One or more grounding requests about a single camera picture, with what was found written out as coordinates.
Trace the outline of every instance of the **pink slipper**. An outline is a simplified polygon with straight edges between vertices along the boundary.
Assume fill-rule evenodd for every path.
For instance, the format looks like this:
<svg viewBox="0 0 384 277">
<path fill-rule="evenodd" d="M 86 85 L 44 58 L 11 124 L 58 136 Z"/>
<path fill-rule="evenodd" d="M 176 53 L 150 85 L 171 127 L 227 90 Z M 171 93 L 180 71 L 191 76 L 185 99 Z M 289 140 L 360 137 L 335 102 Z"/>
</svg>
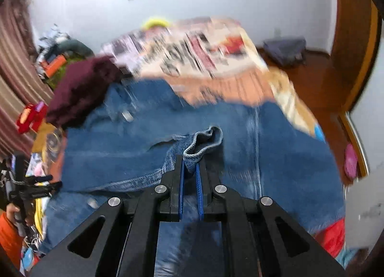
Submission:
<svg viewBox="0 0 384 277">
<path fill-rule="evenodd" d="M 345 175 L 349 179 L 354 180 L 358 173 L 357 169 L 358 169 L 358 157 L 353 149 L 352 144 L 349 143 L 347 145 L 347 148 L 345 149 L 345 162 L 344 162 Z"/>
</svg>

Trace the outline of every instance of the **denim jacket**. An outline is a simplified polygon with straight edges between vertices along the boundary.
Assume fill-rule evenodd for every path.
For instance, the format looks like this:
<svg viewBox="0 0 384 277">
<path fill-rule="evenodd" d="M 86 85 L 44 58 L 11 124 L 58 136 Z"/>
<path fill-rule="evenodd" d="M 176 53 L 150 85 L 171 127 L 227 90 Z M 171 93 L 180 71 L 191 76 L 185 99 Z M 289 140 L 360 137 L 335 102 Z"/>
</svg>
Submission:
<svg viewBox="0 0 384 277">
<path fill-rule="evenodd" d="M 81 194 L 76 210 L 66 208 L 73 192 L 128 192 L 159 184 L 178 154 L 189 175 L 204 155 L 222 184 L 247 198 L 273 198 L 310 233 L 344 216 L 329 146 L 295 129 L 275 103 L 192 107 L 163 80 L 125 82 L 110 86 L 82 128 L 68 130 L 63 189 L 47 208 L 42 252 L 92 213 L 91 195 Z M 222 276 L 219 237 L 220 224 L 198 221 L 193 179 L 187 179 L 183 220 L 160 226 L 155 276 Z"/>
</svg>

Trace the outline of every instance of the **wooden floor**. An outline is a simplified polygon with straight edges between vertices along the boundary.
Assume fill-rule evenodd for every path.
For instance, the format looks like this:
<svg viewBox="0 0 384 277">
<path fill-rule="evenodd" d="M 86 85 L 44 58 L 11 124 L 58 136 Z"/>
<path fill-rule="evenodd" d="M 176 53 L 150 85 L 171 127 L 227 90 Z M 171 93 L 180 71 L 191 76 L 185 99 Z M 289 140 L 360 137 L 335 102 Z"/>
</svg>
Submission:
<svg viewBox="0 0 384 277">
<path fill-rule="evenodd" d="M 276 64 L 261 49 L 258 51 L 270 66 Z M 317 118 L 329 143 L 344 184 L 350 184 L 344 172 L 344 151 L 348 136 L 338 118 L 351 86 L 338 74 L 329 57 L 323 53 L 306 53 L 306 62 L 290 69 L 283 69 L 293 82 L 296 93 Z"/>
</svg>

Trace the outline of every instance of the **gray bag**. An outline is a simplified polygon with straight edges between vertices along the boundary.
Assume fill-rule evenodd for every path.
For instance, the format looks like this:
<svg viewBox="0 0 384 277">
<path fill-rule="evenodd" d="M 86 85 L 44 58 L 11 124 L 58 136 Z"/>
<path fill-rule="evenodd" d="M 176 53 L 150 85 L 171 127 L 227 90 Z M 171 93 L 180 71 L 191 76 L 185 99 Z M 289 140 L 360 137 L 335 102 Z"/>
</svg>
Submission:
<svg viewBox="0 0 384 277">
<path fill-rule="evenodd" d="M 303 62 L 304 37 L 279 38 L 264 41 L 264 51 L 279 65 L 292 66 Z"/>
</svg>

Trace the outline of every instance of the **curtain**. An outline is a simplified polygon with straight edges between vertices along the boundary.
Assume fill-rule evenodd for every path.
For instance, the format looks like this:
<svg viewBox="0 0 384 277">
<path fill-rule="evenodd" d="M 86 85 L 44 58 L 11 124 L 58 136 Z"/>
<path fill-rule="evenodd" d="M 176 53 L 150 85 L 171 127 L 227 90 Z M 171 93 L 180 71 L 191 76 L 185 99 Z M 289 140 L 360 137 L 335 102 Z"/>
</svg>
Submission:
<svg viewBox="0 0 384 277">
<path fill-rule="evenodd" d="M 16 119 L 27 103 L 49 104 L 52 91 L 33 66 L 37 52 L 26 0 L 0 5 L 0 158 L 22 151 L 30 154 L 33 138 L 17 133 Z"/>
</svg>

